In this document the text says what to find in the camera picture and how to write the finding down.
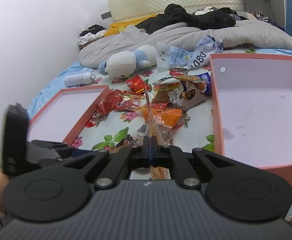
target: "white plush toy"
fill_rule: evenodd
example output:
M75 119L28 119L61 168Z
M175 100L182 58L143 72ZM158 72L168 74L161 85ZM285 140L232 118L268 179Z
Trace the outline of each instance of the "white plush toy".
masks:
M136 70L156 65L156 54L156 49L151 45L143 45L133 52L121 51L100 63L98 70L100 74L111 78L130 76Z

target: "plush toy face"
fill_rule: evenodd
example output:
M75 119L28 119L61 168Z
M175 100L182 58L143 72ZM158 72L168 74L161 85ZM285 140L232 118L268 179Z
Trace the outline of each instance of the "plush toy face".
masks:
M112 78L130 76L136 70L136 57L131 51L118 52L106 63L105 71Z

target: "yellow pillow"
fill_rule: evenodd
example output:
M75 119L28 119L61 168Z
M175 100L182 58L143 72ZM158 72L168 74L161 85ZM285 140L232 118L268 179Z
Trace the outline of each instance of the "yellow pillow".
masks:
M148 16L145 16L142 18L133 19L133 20L130 20L127 22L112 23L109 27L109 30L105 33L105 37L121 33L128 25L136 25L136 24L138 24L138 23L142 22L143 20L146 20L150 17L155 17L156 15L157 14L153 13L151 15L148 15Z

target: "gray blanket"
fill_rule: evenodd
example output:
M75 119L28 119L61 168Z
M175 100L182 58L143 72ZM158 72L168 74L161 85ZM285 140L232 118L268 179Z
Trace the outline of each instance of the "gray blanket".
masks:
M237 21L234 27L205 31L187 27L186 23L177 23L152 34L130 25L122 33L102 38L82 49L79 60L85 67L98 68L102 61L108 60L113 54L124 50L133 51L145 44L156 48L158 41L194 51L197 42L206 35L222 39L224 48L249 43L257 48L292 50L291 36L268 23L256 20Z

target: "blue and white plastic bag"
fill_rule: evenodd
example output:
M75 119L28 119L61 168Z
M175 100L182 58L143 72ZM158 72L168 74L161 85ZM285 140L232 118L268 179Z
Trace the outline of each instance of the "blue and white plastic bag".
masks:
M209 55L223 52L223 41L206 36L196 45L194 52L157 42L157 67L161 68L197 68L210 62Z

